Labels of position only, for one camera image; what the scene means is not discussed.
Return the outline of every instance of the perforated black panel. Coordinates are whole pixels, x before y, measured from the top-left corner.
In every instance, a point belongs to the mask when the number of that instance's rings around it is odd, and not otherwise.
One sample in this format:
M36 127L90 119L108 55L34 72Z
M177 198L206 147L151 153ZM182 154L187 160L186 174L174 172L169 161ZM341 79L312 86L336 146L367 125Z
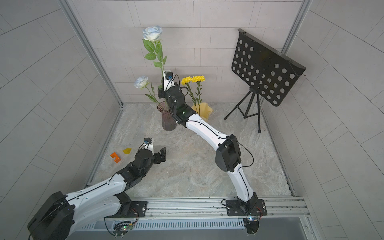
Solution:
M279 106L305 67L239 29L232 71Z

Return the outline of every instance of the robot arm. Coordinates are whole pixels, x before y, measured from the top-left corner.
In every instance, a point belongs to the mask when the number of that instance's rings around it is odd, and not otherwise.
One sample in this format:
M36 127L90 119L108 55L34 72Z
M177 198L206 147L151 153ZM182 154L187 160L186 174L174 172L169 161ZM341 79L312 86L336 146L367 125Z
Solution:
M163 88L158 89L159 98L165 98L173 119L178 124L188 128L204 140L206 140L216 151L215 163L227 172L233 185L235 186L238 202L235 207L246 215L260 215L259 209L263 206L263 200L258 199L253 191L241 164L241 152L237 138L234 135L227 136L206 123L196 112L185 103L185 96L181 92L181 87L174 82L171 71L163 72Z
M131 199L124 192L146 176L153 164L166 161L166 148L153 152L151 138L145 138L135 160L112 177L77 192L49 196L27 227L33 239L64 240L81 227L103 217L131 211Z

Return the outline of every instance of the black music stand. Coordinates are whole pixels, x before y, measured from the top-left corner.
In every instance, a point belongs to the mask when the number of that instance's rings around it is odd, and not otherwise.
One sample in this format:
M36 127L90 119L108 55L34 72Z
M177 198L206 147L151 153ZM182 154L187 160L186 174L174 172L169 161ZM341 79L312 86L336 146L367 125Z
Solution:
M260 130L260 96L274 106L279 106L305 67L285 56L281 52L250 35L241 28L232 61L232 71L249 87L249 92L224 118L238 108L244 118L258 115L258 132ZM252 93L245 113L239 105ZM248 115L253 99L257 95L257 113Z

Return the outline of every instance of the flower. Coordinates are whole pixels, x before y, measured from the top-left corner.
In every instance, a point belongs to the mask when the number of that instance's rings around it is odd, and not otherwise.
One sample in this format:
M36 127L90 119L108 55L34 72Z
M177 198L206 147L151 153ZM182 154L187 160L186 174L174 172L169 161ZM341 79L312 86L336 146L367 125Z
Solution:
M143 29L143 38L145 40L149 40L151 42L157 41L160 38L160 35L162 33L161 27L159 25L156 26L150 26L145 29Z
M145 87L147 84L148 84L148 77L146 77L146 76L142 76L142 77L139 77L139 78L135 81L134 86L135 86L136 88L143 88L143 87Z
M185 85L186 83L189 83L190 81L192 81L192 78L191 77L186 77L186 78L183 78L181 80L181 84Z
M192 82L195 83L195 82L204 82L205 81L205 77L204 76L196 76L196 77L193 77L192 78Z

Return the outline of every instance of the tripod leg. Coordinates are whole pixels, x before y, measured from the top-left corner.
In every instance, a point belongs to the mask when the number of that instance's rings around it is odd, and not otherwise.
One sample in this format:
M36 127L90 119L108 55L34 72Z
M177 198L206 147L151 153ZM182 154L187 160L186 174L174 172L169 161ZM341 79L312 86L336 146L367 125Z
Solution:
M257 94L257 118L259 120L259 133L261 133L261 129L260 129L260 96L259 94Z
M249 103L248 103L247 110L245 111L245 114L244 114L244 118L247 117L247 114L249 112L249 109L251 108L251 105L252 105L252 102L253 102L254 98L255 98L255 93L252 93L251 99L249 100Z
M238 108L239 106L240 106L240 104L248 97L248 95L249 94L251 94L251 91L249 91L246 95L245 95L245 97L243 97L243 99L232 109L232 111L231 112L229 112L228 113L228 115L226 115L225 116L225 118L224 118L224 120L226 120L228 117L229 117L229 115L231 115L232 113L233 113L233 111L236 109L236 108Z

